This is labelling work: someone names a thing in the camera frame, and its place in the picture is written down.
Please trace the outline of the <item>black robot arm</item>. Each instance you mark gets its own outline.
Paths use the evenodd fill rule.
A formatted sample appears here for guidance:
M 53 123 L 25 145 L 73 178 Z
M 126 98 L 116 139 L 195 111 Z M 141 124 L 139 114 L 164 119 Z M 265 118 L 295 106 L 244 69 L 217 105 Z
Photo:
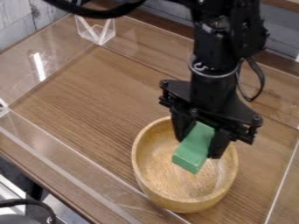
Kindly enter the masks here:
M 263 118 L 245 103 L 240 69 L 249 64 L 265 85 L 253 55 L 265 45 L 268 32 L 260 17 L 260 0 L 165 0 L 184 6 L 193 24 L 191 79 L 161 80 L 160 104 L 171 111 L 173 133 L 184 140 L 196 122 L 213 128 L 208 157 L 217 159 L 232 141 L 253 143 Z

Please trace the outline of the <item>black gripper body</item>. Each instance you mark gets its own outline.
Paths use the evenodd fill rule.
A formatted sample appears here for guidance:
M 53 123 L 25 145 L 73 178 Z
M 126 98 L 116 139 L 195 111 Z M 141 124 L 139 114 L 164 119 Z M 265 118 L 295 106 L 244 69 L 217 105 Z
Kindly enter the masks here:
M 233 78 L 161 80 L 160 104 L 169 111 L 179 106 L 189 111 L 196 122 L 213 129 L 229 130 L 236 140 L 252 144 L 257 128 L 263 125 L 259 113 L 239 99 Z

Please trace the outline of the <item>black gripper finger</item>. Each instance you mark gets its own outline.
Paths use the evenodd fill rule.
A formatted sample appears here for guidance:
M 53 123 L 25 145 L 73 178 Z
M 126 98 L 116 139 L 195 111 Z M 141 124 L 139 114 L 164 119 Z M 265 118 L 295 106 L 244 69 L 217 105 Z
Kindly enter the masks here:
M 235 134 L 229 130 L 216 128 L 209 140 L 208 158 L 220 159 L 228 148 L 229 142 L 235 140 Z
M 189 134 L 196 120 L 189 111 L 179 106 L 171 108 L 172 129 L 176 140 L 180 142 Z

